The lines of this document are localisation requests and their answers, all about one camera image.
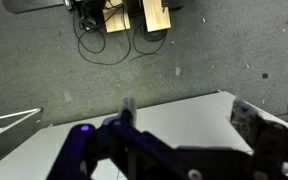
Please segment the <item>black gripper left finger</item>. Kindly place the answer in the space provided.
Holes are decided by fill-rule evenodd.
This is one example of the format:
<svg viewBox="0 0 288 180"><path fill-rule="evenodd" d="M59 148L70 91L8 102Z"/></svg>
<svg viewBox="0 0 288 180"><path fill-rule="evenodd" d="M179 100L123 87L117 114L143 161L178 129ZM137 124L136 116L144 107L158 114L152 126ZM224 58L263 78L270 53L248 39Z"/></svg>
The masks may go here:
<svg viewBox="0 0 288 180"><path fill-rule="evenodd" d="M103 120L101 129L107 132L122 132L133 130L137 118L135 99L127 96L122 100L118 113Z"/></svg>

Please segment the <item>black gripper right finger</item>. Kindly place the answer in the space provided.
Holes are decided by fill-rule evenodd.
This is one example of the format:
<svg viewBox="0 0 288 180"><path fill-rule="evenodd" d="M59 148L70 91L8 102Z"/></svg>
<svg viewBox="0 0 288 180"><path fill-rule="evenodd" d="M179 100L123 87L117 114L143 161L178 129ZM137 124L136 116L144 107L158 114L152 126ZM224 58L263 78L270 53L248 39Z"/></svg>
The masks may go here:
<svg viewBox="0 0 288 180"><path fill-rule="evenodd" d="M238 98L233 101L229 122L252 149L258 145L262 132L273 124L273 121L264 119L256 108Z"/></svg>

